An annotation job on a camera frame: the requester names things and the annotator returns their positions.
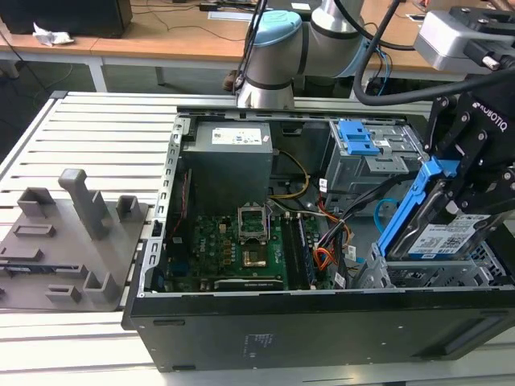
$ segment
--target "motherboard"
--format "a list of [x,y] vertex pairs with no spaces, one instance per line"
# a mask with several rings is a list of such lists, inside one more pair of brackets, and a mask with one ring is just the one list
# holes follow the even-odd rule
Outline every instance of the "motherboard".
[[[297,290],[326,286],[315,271],[315,217],[197,216],[187,258],[170,253],[165,286],[173,292]],[[247,238],[264,231],[266,238]]]

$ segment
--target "robotiq logo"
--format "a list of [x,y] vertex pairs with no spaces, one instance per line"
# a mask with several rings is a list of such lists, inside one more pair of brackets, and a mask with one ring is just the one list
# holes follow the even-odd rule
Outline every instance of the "robotiq logo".
[[490,120],[495,123],[497,125],[497,127],[499,129],[501,129],[501,131],[504,133],[504,131],[506,129],[508,129],[508,124],[505,122],[504,119],[502,119],[502,117],[499,117],[499,114],[497,114],[495,111],[492,111],[491,109],[489,109],[488,107],[484,107],[481,103],[479,102],[474,102],[472,104],[472,107],[474,109],[479,109],[481,110],[488,118],[490,118]]

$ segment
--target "yellow cable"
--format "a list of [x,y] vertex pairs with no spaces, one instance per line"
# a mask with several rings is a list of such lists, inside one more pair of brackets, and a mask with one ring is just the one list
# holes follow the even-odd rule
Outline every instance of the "yellow cable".
[[284,151],[284,150],[280,150],[279,153],[285,154],[289,159],[291,159],[293,162],[295,162],[295,164],[303,171],[304,178],[305,178],[304,185],[303,185],[303,188],[296,193],[291,193],[290,195],[271,195],[270,198],[271,199],[296,199],[297,197],[302,195],[309,187],[309,174],[307,173],[306,169],[304,169],[304,166],[302,166],[302,164],[293,155],[291,155],[290,153],[288,153],[287,151]]

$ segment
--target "blue cable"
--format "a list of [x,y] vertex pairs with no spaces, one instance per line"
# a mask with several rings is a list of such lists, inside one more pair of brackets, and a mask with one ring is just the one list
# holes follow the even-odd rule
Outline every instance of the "blue cable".
[[383,203],[394,203],[396,206],[399,204],[399,202],[396,199],[380,199],[377,202],[376,208],[373,210],[373,222],[376,224],[376,228],[379,231],[379,233],[383,233],[385,229],[381,225],[381,221],[379,220],[379,210],[381,209],[381,205]]
[[379,90],[379,93],[377,94],[378,96],[381,95],[383,93],[383,91],[385,91],[385,86],[386,86],[386,82],[388,81],[389,79],[389,76],[391,75],[390,73],[390,69],[389,69],[389,62],[388,62],[388,58],[386,58],[386,55],[385,53],[380,50],[379,48],[376,48],[376,51],[377,53],[379,54],[379,56],[385,61],[386,63],[386,73],[385,73],[385,78],[383,79],[383,86],[381,87],[381,90]]

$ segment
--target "blue drive bracket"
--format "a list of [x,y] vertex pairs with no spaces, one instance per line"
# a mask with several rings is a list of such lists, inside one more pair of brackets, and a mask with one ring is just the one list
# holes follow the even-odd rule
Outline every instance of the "blue drive bracket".
[[446,177],[455,177],[456,170],[458,169],[459,161],[454,160],[439,160],[435,156],[431,160],[424,162],[417,178],[414,180],[413,185],[408,190],[408,194],[402,200],[401,205],[388,223],[385,231],[379,237],[377,245],[381,251],[382,256],[386,256],[386,249],[392,242],[397,232],[402,228],[406,219],[416,205],[420,205],[426,199],[426,185],[435,175],[443,173]]
[[381,152],[373,144],[370,132],[360,121],[340,121],[338,134],[347,144],[349,155],[378,155]]

